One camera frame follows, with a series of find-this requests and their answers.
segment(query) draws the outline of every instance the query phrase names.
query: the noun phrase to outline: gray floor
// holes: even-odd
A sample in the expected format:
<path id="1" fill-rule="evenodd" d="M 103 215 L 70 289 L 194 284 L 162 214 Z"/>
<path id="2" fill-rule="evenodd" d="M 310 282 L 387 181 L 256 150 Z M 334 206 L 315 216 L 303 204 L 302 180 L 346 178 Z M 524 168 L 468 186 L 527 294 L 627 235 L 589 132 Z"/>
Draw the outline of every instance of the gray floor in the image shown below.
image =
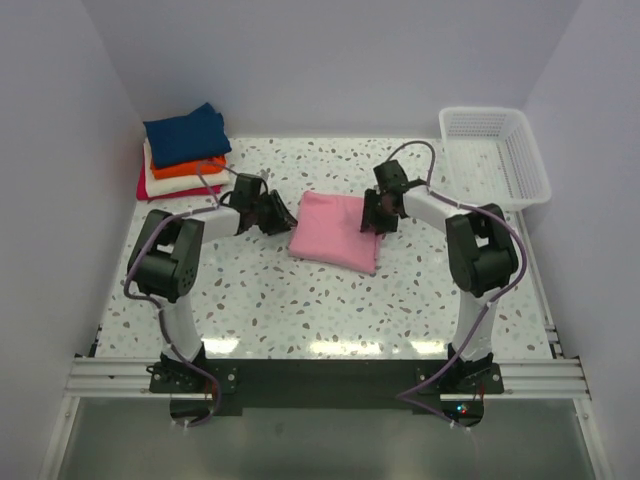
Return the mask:
<path id="1" fill-rule="evenodd" d="M 473 437 L 402 411 L 246 410 L 171 428 L 166 400 L 84 400 L 62 479 L 592 479 L 571 401 L 494 401 Z"/>

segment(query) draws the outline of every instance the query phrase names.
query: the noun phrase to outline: tabletop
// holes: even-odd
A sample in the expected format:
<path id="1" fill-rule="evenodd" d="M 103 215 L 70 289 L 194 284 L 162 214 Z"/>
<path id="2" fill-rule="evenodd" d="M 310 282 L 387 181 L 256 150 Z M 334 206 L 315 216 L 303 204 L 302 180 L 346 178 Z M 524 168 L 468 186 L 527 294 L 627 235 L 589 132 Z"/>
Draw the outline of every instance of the tabletop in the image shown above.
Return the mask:
<path id="1" fill-rule="evenodd" d="M 375 183 L 373 167 L 406 139 L 236 138 L 229 165 L 262 175 L 296 215 L 307 190 L 362 196 Z M 447 193 L 439 140 L 433 186 Z M 400 152 L 410 179 L 424 178 L 429 151 Z M 96 356 L 155 358 L 161 338 L 147 302 L 124 297 L 126 264 L 146 214 L 173 213 L 211 203 L 207 197 L 138 202 L 102 316 Z M 515 228 L 518 222 L 507 213 Z M 444 234 L 400 221 L 381 242 L 371 275 L 288 255 L 291 233 L 267 237 L 257 227 L 202 248 L 192 308 L 208 357 L 445 358 L 460 292 L 449 273 Z M 551 358 L 539 294 L 527 272 L 500 300 L 492 343 L 497 359 Z"/>

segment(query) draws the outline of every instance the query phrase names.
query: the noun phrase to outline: white basket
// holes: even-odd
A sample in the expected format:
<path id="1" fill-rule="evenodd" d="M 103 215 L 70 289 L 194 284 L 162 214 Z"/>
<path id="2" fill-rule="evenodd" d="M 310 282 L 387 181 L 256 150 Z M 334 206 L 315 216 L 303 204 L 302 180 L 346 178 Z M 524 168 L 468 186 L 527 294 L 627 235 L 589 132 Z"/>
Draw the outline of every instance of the white basket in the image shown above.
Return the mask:
<path id="1" fill-rule="evenodd" d="M 440 130 L 460 202 L 518 211 L 551 198 L 538 145 L 519 110 L 445 108 Z"/>

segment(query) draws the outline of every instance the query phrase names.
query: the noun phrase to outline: pink cloth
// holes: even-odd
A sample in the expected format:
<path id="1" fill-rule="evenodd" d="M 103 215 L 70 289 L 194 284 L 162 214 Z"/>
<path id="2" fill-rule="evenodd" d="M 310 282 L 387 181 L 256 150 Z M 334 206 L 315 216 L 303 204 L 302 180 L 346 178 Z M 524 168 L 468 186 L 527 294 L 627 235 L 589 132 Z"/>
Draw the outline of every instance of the pink cloth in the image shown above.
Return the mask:
<path id="1" fill-rule="evenodd" d="M 363 207 L 361 197 L 305 192 L 289 253 L 374 273 L 380 237 L 371 232 L 360 233 Z"/>
<path id="2" fill-rule="evenodd" d="M 220 186 L 216 185 L 213 187 L 213 191 L 216 193 L 220 193 Z M 176 193 L 168 193 L 166 195 L 161 195 L 159 197 L 150 197 L 147 194 L 147 189 L 144 186 L 144 165 L 140 169 L 140 176 L 138 177 L 138 186 L 136 188 L 136 198 L 138 200 L 155 200 L 160 198 L 179 198 L 179 197 L 188 197 L 190 195 L 211 195 L 206 188 L 192 188 L 191 190 L 184 190 L 183 192 Z"/>

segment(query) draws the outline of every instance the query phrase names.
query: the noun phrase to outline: blue cloth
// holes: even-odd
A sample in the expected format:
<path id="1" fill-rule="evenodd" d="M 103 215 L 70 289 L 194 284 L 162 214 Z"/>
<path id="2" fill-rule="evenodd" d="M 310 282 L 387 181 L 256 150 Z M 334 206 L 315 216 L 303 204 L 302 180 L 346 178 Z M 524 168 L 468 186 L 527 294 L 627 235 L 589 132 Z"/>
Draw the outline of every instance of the blue cloth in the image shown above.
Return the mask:
<path id="1" fill-rule="evenodd" d="M 144 126 L 156 168 L 217 157 L 231 151 L 224 133 L 224 119 L 209 103 L 188 115 L 144 122 Z"/>

